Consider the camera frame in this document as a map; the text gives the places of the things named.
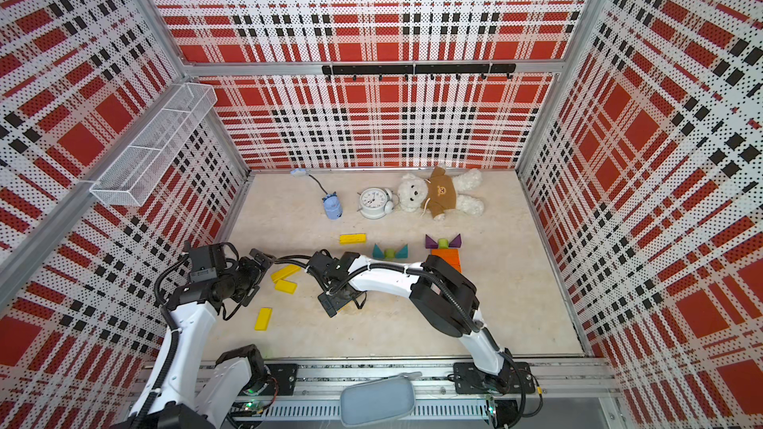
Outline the orange trapezoid block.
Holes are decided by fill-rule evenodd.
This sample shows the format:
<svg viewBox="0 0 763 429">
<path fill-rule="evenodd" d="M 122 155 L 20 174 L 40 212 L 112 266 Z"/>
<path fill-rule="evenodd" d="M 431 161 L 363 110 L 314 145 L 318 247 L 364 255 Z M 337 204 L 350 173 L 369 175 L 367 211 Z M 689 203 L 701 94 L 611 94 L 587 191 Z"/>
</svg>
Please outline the orange trapezoid block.
<svg viewBox="0 0 763 429">
<path fill-rule="evenodd" d="M 430 254 L 441 258 L 459 258 L 459 250 L 454 248 L 433 249 Z"/>
</svg>

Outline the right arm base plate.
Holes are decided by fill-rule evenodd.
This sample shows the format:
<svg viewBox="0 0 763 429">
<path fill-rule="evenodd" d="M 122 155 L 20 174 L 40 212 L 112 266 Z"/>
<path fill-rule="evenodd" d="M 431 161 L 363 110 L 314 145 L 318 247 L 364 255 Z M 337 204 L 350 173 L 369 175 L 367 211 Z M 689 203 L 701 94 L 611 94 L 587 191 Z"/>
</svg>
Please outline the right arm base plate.
<svg viewBox="0 0 763 429">
<path fill-rule="evenodd" d="M 474 363 L 455 363 L 449 379 L 455 384 L 458 394 L 536 393 L 536 380 L 530 366 L 524 361 L 515 361 L 514 365 L 504 361 L 498 375 L 479 371 Z"/>
</svg>

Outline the purple triangle block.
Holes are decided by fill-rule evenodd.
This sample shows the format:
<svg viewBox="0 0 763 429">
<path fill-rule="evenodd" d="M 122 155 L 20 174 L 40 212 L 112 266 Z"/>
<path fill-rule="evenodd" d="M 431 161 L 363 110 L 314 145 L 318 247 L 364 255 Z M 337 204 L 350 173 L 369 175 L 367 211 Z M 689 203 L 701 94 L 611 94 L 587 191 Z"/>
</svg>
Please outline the purple triangle block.
<svg viewBox="0 0 763 429">
<path fill-rule="evenodd" d="M 462 246 L 462 236 L 458 234 L 458 236 L 455 236 L 453 240 L 450 240 L 449 247 L 450 248 L 461 248 Z"/>
<path fill-rule="evenodd" d="M 430 250 L 439 249 L 440 248 L 440 242 L 439 240 L 435 240 L 428 234 L 425 236 L 425 247 Z"/>
</svg>

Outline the teal triangle block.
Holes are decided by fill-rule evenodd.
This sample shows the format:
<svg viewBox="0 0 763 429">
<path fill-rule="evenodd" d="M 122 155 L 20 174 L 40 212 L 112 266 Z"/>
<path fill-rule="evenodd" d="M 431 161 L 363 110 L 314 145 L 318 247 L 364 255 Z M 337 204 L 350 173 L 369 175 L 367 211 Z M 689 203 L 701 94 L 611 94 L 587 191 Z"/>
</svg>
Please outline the teal triangle block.
<svg viewBox="0 0 763 429">
<path fill-rule="evenodd" d="M 373 259 L 385 260 L 385 252 L 377 244 L 374 245 Z"/>
<path fill-rule="evenodd" d="M 406 244 L 395 252 L 395 259 L 409 258 L 409 246 Z"/>
</svg>

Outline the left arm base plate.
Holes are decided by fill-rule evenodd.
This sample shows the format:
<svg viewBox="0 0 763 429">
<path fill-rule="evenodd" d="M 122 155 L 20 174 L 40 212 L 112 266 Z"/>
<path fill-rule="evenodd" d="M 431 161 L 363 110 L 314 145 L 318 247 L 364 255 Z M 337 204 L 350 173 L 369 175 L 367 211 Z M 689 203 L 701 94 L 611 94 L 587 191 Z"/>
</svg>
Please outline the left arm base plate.
<svg viewBox="0 0 763 429">
<path fill-rule="evenodd" d="M 291 396 L 297 383 L 299 365 L 296 363 L 267 363 L 266 385 L 260 389 L 259 396 Z"/>
</svg>

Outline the orange rectangular block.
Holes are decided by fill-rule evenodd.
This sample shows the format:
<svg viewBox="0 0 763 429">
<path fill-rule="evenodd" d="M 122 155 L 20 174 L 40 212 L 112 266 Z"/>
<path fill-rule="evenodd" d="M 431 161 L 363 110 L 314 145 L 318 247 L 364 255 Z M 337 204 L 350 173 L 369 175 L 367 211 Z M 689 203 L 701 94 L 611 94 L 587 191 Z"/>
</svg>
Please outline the orange rectangular block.
<svg viewBox="0 0 763 429">
<path fill-rule="evenodd" d="M 444 260 L 456 271 L 458 271 L 459 273 L 462 272 L 461 261 L 458 255 L 453 254 L 453 255 L 446 256 Z"/>
</svg>

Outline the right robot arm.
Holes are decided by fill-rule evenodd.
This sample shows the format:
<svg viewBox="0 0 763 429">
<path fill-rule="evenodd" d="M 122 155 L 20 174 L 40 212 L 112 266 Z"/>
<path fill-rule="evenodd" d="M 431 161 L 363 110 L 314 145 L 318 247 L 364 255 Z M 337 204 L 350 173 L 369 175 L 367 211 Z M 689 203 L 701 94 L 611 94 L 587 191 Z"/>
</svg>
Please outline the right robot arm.
<svg viewBox="0 0 763 429">
<path fill-rule="evenodd" d="M 359 298 L 370 292 L 409 300 L 431 327 L 457 339 L 471 355 L 473 392 L 525 396 L 536 391 L 530 371 L 521 369 L 488 329 L 476 286 L 441 257 L 395 263 L 357 252 L 334 257 L 320 250 L 312 256 L 288 255 L 271 261 L 295 265 L 312 276 L 322 289 L 318 300 L 331 318 L 350 303 L 361 308 Z"/>
</svg>

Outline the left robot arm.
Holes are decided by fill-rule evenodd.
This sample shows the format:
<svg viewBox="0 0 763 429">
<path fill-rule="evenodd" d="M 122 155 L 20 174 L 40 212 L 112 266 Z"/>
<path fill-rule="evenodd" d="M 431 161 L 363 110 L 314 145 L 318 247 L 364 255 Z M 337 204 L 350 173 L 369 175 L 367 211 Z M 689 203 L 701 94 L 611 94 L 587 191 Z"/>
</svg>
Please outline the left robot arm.
<svg viewBox="0 0 763 429">
<path fill-rule="evenodd" d="M 278 390 L 278 382 L 256 345 L 218 357 L 211 379 L 197 389 L 204 349 L 220 319 L 230 319 L 225 304 L 248 306 L 273 256 L 252 250 L 241 256 L 229 242 L 185 245 L 178 261 L 153 287 L 167 330 L 157 360 L 122 428 L 220 428 L 246 391 Z"/>
</svg>

